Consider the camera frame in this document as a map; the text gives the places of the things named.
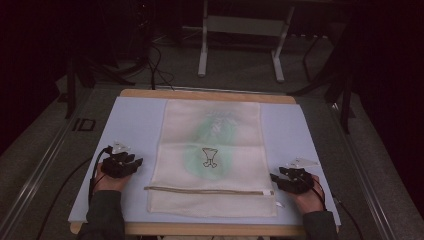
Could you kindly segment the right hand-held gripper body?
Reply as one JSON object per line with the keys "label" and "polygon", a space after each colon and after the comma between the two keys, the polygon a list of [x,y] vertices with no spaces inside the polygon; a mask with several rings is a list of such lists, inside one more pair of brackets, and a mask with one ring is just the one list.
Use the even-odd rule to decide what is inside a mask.
{"label": "right hand-held gripper body", "polygon": [[311,190],[314,187],[314,179],[312,174],[307,172],[306,169],[318,166],[319,163],[317,161],[301,157],[297,157],[287,163],[285,168],[292,168],[294,174],[293,176],[286,176],[288,182],[284,183],[283,190],[293,194],[303,194]]}

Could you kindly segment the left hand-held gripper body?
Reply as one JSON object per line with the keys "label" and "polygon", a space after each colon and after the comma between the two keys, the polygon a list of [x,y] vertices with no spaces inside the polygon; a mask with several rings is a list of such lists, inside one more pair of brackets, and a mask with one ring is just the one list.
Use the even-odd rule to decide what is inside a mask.
{"label": "left hand-held gripper body", "polygon": [[112,146],[109,146],[106,150],[109,154],[102,162],[102,171],[112,178],[124,178],[129,176],[136,171],[132,168],[134,161],[123,161],[125,153],[129,153],[129,147],[123,145],[120,142],[115,141]]}

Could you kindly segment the white mesh laundry bag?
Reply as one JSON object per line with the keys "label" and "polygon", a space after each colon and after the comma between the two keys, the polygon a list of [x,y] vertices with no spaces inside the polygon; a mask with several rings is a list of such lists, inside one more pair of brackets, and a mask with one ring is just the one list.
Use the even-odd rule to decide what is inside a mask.
{"label": "white mesh laundry bag", "polygon": [[[190,174],[185,147],[207,113],[230,112],[238,122],[232,169],[220,180]],[[277,207],[268,170],[261,106],[254,102],[177,100],[166,103],[148,210],[190,217],[274,217]]]}

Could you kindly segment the person's left hand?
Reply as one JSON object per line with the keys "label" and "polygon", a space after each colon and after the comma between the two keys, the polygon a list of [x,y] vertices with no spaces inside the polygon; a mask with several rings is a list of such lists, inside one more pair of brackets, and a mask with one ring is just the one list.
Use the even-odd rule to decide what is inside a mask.
{"label": "person's left hand", "polygon": [[102,163],[97,166],[97,173],[95,177],[93,192],[98,191],[118,191],[122,192],[125,186],[131,179],[131,176],[124,178],[112,178],[102,171]]}

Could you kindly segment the person's right hand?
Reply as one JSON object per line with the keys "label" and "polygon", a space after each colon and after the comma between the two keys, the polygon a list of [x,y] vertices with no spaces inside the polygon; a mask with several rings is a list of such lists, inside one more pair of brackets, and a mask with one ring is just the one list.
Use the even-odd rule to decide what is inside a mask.
{"label": "person's right hand", "polygon": [[295,202],[302,215],[324,210],[322,203],[323,191],[317,182],[314,183],[312,190],[298,195],[289,193],[289,196]]}

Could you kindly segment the green garment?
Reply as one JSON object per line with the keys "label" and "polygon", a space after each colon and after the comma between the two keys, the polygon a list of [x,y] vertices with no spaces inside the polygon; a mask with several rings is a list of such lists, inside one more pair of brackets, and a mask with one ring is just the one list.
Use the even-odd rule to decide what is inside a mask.
{"label": "green garment", "polygon": [[223,179],[232,169],[237,128],[234,114],[218,111],[207,113],[185,147],[185,169],[203,179]]}

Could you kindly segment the black stand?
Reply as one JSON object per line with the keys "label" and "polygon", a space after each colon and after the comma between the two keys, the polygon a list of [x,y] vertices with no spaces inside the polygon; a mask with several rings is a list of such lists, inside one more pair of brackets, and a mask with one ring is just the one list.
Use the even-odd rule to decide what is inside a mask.
{"label": "black stand", "polygon": [[312,82],[299,90],[288,92],[289,96],[302,96],[328,84],[324,100],[339,107],[339,123],[346,134],[350,133],[349,115],[353,85],[351,58],[346,46],[348,42],[349,38],[342,34]]}
{"label": "black stand", "polygon": [[123,79],[94,60],[86,56],[75,55],[68,59],[66,68],[67,91],[60,96],[60,100],[67,103],[66,119],[69,119],[76,109],[76,79],[79,79],[84,87],[93,88],[96,83],[93,71],[97,71],[121,85],[134,86],[133,82]]}

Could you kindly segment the white metal stand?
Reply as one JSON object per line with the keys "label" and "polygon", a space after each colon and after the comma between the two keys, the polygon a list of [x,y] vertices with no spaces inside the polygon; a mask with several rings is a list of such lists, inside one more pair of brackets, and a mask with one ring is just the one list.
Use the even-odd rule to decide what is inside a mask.
{"label": "white metal stand", "polygon": [[288,7],[283,20],[269,20],[210,15],[208,13],[208,2],[209,0],[203,0],[202,43],[198,65],[198,76],[204,77],[207,72],[208,33],[219,32],[278,37],[279,42],[276,48],[271,51],[271,59],[276,81],[284,82],[285,77],[280,61],[280,55],[288,35],[295,7]]}

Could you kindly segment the metal floor rail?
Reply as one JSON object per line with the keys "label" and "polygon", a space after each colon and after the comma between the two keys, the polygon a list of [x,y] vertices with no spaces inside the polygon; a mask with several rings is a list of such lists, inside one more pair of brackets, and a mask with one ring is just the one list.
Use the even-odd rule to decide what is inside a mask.
{"label": "metal floor rail", "polygon": [[13,235],[84,105],[66,118],[66,106],[53,103],[0,157],[0,240]]}
{"label": "metal floor rail", "polygon": [[352,161],[353,172],[355,173],[358,183],[363,192],[365,201],[370,209],[371,215],[378,228],[382,240],[395,240],[395,235],[392,227],[390,226],[386,214],[378,200],[376,192],[374,191],[371,181],[366,173],[364,164],[359,155],[358,149],[356,148],[352,137],[347,134],[340,123],[341,110],[336,103],[328,104],[327,107],[331,112],[331,116],[335,121],[338,131],[345,143],[350,159]]}

